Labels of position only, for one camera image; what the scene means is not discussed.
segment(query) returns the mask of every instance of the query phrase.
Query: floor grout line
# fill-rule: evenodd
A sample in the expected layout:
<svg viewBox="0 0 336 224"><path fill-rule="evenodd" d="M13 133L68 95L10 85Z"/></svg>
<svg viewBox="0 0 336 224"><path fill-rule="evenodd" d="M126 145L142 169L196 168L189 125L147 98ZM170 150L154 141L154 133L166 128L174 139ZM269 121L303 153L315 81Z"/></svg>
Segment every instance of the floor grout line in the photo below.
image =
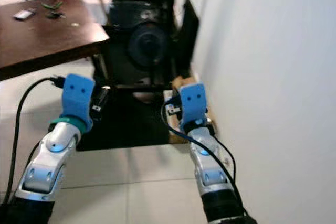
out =
<svg viewBox="0 0 336 224"><path fill-rule="evenodd" d="M129 224L129 218L128 218L128 216L129 216L129 207L130 207L130 185L131 184L127 184L127 188L126 188L126 206L125 206L125 214L126 214L126 217L125 217L125 223L126 224Z"/></svg>
<svg viewBox="0 0 336 224"><path fill-rule="evenodd" d="M98 185L69 186L69 187L62 187L61 189L80 189L80 188L86 188L86 187L99 187L99 186L121 186L121 185L134 185L134 184L140 184L140 183L168 182L168 181L194 180L194 179L195 178L156 179L156 180L146 180L146 181L135 181L135 182L129 182L129 183L107 183L107 184L98 184Z"/></svg>

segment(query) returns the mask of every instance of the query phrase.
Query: black cable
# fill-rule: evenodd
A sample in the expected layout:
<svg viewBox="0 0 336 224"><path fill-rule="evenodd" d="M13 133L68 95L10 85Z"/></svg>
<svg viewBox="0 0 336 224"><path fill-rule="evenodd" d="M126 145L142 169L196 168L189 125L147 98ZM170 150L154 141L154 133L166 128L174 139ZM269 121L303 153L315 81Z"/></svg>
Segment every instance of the black cable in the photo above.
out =
<svg viewBox="0 0 336 224"><path fill-rule="evenodd" d="M16 161L16 149L17 149L17 142L18 142L18 137L19 137L19 126L20 126L20 114L22 110L23 103L28 96L29 92L38 84L44 81L52 81L52 78L42 78L36 82L34 82L23 94L19 106L17 108L16 112L16 119L15 119L15 133L14 133L14 141L13 141L13 148L12 148L12 159L10 161L10 171L9 171L9 179L8 179L8 185L7 185L7 190L6 190L6 195L5 199L3 202L3 205L8 204L9 202L9 197L11 195L12 191L12 186L13 186L13 179L14 179L14 170L15 170L15 161Z"/></svg>
<svg viewBox="0 0 336 224"><path fill-rule="evenodd" d="M219 160L219 158L218 158L218 157L217 157L217 156L216 156L216 155L215 155L215 154L214 154L208 147L206 147L204 144L200 143L200 142L197 141L197 140L194 140L192 137L189 137L189 136L183 134L182 132L179 132L179 131L173 129L172 127L170 127L170 126L168 125L168 123L167 123L166 120L164 119L164 115L163 115L163 113L164 113L164 110L165 110L165 106L166 106L167 104L170 104L170 103L171 103L171 100L172 100L172 99L170 99L170 100L164 102L164 103L162 104L162 106L161 106L161 111L160 111L160 112L161 112L161 119L162 119L163 123L167 126L167 128L168 128L171 132L173 132L173 133L175 133L176 135L178 135L178 136L180 136L180 137L182 137L182 138L188 140L189 142L192 142L192 143L198 145L199 147L203 148L205 151L207 151L207 152L209 153L209 155L210 155L210 156L217 162L217 164L220 166L220 168L224 171L224 173L226 174L226 177L229 179L230 183L232 184L233 190L234 190L234 192L235 192L235 194L236 194L236 197L237 197L238 203L239 203L239 205L240 205L240 207L241 207L241 209L242 209L242 212L246 212L246 213L247 213L247 211L246 211L245 208L244 208L242 198L241 198L241 196L240 196L240 193L239 193L239 191L238 191L238 188L237 188L235 182L233 181L233 179L232 179L230 173L229 173L228 170L225 168L225 166L221 163L221 161Z"/></svg>
<svg viewBox="0 0 336 224"><path fill-rule="evenodd" d="M229 149L220 141L218 140L218 138L216 138L215 136L212 136L218 144L220 144L221 147L224 148L224 150L230 155L231 159L232 159L232 163L233 163L233 181L236 182L236 160L233 157L232 153L229 151Z"/></svg>

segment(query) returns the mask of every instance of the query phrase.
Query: black tube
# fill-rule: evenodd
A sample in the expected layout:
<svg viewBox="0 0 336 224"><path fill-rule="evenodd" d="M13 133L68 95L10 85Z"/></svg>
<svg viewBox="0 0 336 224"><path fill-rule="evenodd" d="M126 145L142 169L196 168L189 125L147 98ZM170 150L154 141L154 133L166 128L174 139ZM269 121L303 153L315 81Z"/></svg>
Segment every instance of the black tube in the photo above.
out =
<svg viewBox="0 0 336 224"><path fill-rule="evenodd" d="M3 224L47 224L55 202L13 198L4 216Z"/></svg>
<svg viewBox="0 0 336 224"><path fill-rule="evenodd" d="M232 190L212 191L201 198L208 222L244 215Z"/></svg>
<svg viewBox="0 0 336 224"><path fill-rule="evenodd" d="M258 224L251 216L222 220L220 224Z"/></svg>

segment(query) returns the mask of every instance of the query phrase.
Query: black machine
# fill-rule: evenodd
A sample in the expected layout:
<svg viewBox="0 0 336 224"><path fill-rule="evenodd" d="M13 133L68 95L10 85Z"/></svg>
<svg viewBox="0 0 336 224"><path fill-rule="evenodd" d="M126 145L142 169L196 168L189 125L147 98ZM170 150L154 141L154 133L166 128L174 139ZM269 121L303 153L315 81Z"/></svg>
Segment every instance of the black machine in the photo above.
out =
<svg viewBox="0 0 336 224"><path fill-rule="evenodd" d="M187 1L187 21L178 33L173 5L174 0L111 1L106 31L113 45L104 61L119 91L162 92L177 75L188 73L198 18Z"/></svg>

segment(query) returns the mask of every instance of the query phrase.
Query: tile floor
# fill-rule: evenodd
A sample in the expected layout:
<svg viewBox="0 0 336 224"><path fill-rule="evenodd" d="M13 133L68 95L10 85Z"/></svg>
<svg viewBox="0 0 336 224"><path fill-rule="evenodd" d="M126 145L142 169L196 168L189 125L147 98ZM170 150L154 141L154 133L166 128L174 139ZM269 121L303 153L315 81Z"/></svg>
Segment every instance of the tile floor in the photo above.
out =
<svg viewBox="0 0 336 224"><path fill-rule="evenodd" d="M22 0L0 0L0 5ZM101 24L98 0L84 0ZM81 59L0 82L0 198L8 180L16 108L34 80L52 74L91 76L91 62ZM48 122L61 112L61 90L41 84L23 108L14 185ZM206 223L187 145L77 152L50 223Z"/></svg>

